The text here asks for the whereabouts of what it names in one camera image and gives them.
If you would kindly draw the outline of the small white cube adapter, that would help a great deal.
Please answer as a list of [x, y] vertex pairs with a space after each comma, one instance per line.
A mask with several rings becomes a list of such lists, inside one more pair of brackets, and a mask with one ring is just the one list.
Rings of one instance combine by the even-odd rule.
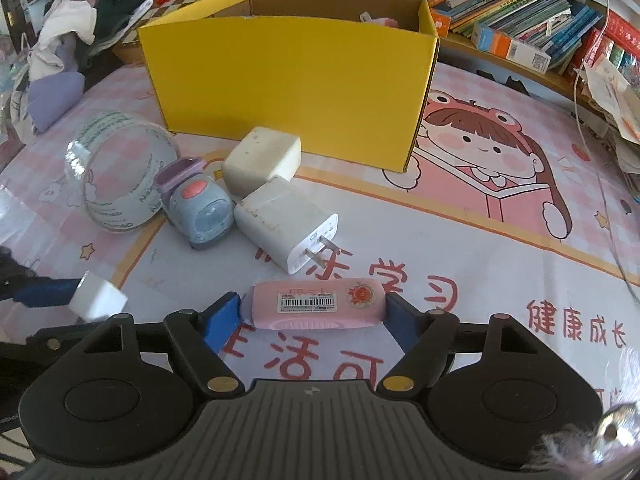
[[114, 284], [87, 271], [80, 280], [68, 310], [85, 322], [96, 322], [122, 313], [128, 297]]

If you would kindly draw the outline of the pink rectangular case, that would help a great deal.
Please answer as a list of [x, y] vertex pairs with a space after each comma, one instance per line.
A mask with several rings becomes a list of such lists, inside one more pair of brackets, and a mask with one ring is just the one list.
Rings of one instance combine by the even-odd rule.
[[350, 330], [381, 323], [385, 296], [370, 278], [263, 282], [244, 295], [240, 315], [261, 330]]

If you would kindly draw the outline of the clear packing tape roll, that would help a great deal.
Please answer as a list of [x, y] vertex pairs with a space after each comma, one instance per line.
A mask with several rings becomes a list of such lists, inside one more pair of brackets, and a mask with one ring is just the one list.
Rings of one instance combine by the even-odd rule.
[[87, 216], [126, 233], [160, 211], [154, 178], [180, 156], [163, 127], [118, 110], [90, 118], [67, 145], [65, 174]]

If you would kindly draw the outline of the blue purple toy car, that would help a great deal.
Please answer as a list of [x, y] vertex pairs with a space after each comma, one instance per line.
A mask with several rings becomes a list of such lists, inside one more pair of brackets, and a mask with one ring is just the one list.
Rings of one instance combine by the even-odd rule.
[[201, 157], [180, 157], [160, 170], [154, 186], [169, 223], [194, 249], [213, 245], [233, 226], [233, 202]]

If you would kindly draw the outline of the white plug charger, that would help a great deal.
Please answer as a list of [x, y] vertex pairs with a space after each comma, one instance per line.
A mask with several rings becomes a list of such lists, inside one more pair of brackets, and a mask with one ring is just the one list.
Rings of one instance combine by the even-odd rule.
[[324, 268], [325, 249], [339, 254], [333, 243], [338, 214], [326, 212], [296, 184], [274, 177], [234, 210], [240, 231], [262, 249], [288, 275], [297, 273], [309, 260]]

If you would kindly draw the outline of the pink cartoon table mat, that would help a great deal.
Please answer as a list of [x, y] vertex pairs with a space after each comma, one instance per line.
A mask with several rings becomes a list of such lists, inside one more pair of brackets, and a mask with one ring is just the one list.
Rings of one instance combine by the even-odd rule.
[[[527, 233], [430, 200], [427, 174], [389, 177], [308, 155], [297, 185], [340, 223], [335, 249], [299, 277], [375, 278], [420, 310], [448, 310], [464, 322], [510, 314], [604, 404], [628, 398], [620, 361], [639, 345], [639, 206], [615, 165], [600, 145], [582, 145], [585, 130], [559, 108], [447, 65], [433, 86], [505, 110], [541, 145], [573, 220], [568, 237]], [[66, 180], [64, 155], [74, 134], [104, 110], [158, 122], [146, 71], [124, 67], [108, 76], [2, 171], [1, 241], [18, 262], [51, 278], [98, 274], [122, 289], [139, 322], [201, 310], [226, 292], [283, 278], [240, 232], [195, 250], [163, 218], [127, 234], [96, 226]]]

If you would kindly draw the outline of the cream square charger block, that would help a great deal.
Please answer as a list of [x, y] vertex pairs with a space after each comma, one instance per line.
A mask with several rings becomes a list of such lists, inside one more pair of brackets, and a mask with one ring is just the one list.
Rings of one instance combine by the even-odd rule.
[[222, 163], [222, 177], [232, 195], [245, 197], [274, 177], [291, 181], [301, 161], [299, 136], [255, 127]]

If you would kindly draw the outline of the pile of clothes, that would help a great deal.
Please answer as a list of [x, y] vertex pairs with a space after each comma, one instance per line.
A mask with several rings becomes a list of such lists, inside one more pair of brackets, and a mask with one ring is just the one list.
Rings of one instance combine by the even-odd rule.
[[91, 61], [142, 19], [155, 0], [54, 0], [13, 78], [11, 131], [31, 144], [85, 93]]

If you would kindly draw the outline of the yellow cardboard box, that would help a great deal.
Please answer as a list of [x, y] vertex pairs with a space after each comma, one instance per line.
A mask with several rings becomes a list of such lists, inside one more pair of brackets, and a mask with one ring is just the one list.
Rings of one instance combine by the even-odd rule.
[[138, 36], [169, 129], [240, 140], [267, 127], [305, 152], [395, 172], [438, 52], [424, 0], [201, 0]]

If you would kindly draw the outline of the wooden bookshelf board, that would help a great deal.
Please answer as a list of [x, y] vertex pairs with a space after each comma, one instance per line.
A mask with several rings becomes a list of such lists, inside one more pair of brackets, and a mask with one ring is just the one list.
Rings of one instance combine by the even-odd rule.
[[573, 87], [558, 74], [547, 72], [541, 75], [504, 58], [479, 51], [461, 35], [449, 34], [440, 40], [438, 60], [467, 72], [476, 73], [480, 70], [491, 74], [495, 81], [502, 84], [511, 77], [521, 81], [530, 96], [569, 112], [574, 110]]

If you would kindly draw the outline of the stack of papers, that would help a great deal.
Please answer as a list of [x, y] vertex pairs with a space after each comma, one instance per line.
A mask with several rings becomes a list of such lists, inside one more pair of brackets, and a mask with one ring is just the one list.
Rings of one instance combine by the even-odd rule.
[[639, 96], [604, 55], [584, 68], [584, 77], [582, 93], [608, 124], [602, 138], [612, 148], [631, 194], [639, 200]]

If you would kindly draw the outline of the orange white usmile box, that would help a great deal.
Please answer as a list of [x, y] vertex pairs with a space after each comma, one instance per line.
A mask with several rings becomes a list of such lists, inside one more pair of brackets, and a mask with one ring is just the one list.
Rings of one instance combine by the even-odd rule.
[[547, 73], [551, 62], [546, 52], [485, 25], [474, 25], [471, 41], [477, 50], [504, 58], [537, 74]]

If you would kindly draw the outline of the pink plush pig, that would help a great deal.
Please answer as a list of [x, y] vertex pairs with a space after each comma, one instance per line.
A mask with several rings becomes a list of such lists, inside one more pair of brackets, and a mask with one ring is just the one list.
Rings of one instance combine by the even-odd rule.
[[369, 12], [361, 13], [359, 18], [360, 18], [360, 21], [362, 21], [363, 23], [377, 24], [377, 25], [390, 27], [390, 28], [399, 27], [397, 21], [394, 20], [393, 18], [372, 18]]

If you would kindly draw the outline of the row of books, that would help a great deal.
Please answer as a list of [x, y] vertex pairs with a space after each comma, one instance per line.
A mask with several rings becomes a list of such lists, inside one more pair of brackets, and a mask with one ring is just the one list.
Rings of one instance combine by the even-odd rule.
[[639, 84], [638, 28], [596, 0], [424, 1], [440, 36], [471, 41], [474, 25], [481, 24], [546, 52], [547, 72], [568, 81], [604, 55], [631, 86]]

